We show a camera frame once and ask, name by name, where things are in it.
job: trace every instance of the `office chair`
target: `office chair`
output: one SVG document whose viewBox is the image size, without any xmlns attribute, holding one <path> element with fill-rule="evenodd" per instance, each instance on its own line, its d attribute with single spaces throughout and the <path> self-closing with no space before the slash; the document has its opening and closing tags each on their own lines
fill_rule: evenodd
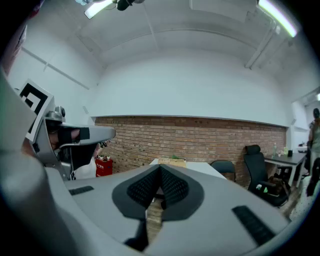
<svg viewBox="0 0 320 256">
<path fill-rule="evenodd" d="M 289 199 L 284 188 L 282 188 L 278 196 L 270 193 L 264 193 L 265 188 L 270 192 L 276 188 L 276 185 L 268 182 L 265 157 L 264 154 L 260 152 L 260 147 L 258 145 L 251 145 L 246 146 L 245 149 L 247 153 L 244 155 L 244 162 L 251 177 L 251 183 L 248 190 L 273 206 L 277 207 L 283 205 Z M 284 183 L 288 193 L 290 194 L 290 186 L 288 183 Z M 260 190 L 256 189 L 257 185 L 262 185 L 262 188 Z"/>
<path fill-rule="evenodd" d="M 232 162 L 225 160 L 216 160 L 211 163 L 211 167 L 216 169 L 221 174 L 233 173 L 234 182 L 236 182 L 236 169 Z"/>
</svg>

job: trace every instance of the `light fixture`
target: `light fixture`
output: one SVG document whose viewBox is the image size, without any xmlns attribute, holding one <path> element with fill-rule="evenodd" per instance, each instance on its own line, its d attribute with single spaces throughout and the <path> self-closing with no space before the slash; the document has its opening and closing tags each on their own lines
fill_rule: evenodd
<svg viewBox="0 0 320 256">
<path fill-rule="evenodd" d="M 297 29 L 295 29 L 294 25 L 290 23 L 290 21 L 286 18 L 286 16 L 277 9 L 272 3 L 268 0 L 259 0 L 259 6 L 272 15 L 285 29 L 288 31 L 290 36 L 293 38 L 297 34 Z"/>
<path fill-rule="evenodd" d="M 109 5 L 112 5 L 112 0 L 105 0 L 102 2 L 95 2 L 93 5 L 91 5 L 85 12 L 85 16 L 88 17 L 88 19 L 91 19 L 93 16 L 95 16 L 98 12 L 100 12 L 102 9 L 106 8 Z"/>
</svg>

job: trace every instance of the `table leg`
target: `table leg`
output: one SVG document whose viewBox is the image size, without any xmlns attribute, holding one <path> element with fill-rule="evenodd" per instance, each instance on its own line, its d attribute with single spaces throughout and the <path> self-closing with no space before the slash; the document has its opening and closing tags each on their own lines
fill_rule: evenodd
<svg viewBox="0 0 320 256">
<path fill-rule="evenodd" d="M 290 175 L 290 179 L 289 179 L 289 186 L 292 186 L 292 182 L 294 181 L 294 177 L 295 177 L 295 173 L 296 173 L 296 168 L 297 166 L 292 166 L 292 171 L 291 171 L 291 175 Z"/>
<path fill-rule="evenodd" d="M 300 181 L 301 181 L 301 177 L 302 177 L 302 173 L 303 173 L 303 169 L 305 168 L 305 162 L 306 162 L 306 157 L 303 159 L 301 168 L 300 168 L 300 173 L 299 173 L 299 178 L 298 178 L 298 182 L 296 183 L 296 187 L 298 188 L 300 185 Z"/>
</svg>

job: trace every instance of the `plastic bottle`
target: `plastic bottle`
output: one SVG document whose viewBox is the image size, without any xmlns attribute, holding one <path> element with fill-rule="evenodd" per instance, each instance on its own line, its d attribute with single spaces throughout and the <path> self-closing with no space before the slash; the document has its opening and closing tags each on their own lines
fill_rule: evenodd
<svg viewBox="0 0 320 256">
<path fill-rule="evenodd" d="M 276 154 L 277 154 L 277 143 L 274 143 L 272 157 L 274 158 Z"/>
</svg>

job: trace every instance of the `red crate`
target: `red crate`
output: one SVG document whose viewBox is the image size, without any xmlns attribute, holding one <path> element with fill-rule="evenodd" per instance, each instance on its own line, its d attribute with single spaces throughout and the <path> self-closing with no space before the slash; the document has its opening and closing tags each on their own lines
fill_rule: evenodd
<svg viewBox="0 0 320 256">
<path fill-rule="evenodd" d="M 106 162 L 102 161 L 101 159 L 96 159 L 95 160 L 95 165 L 96 165 L 96 172 L 95 176 L 100 177 L 100 176 L 107 176 L 112 174 L 112 160 L 109 159 Z"/>
</svg>

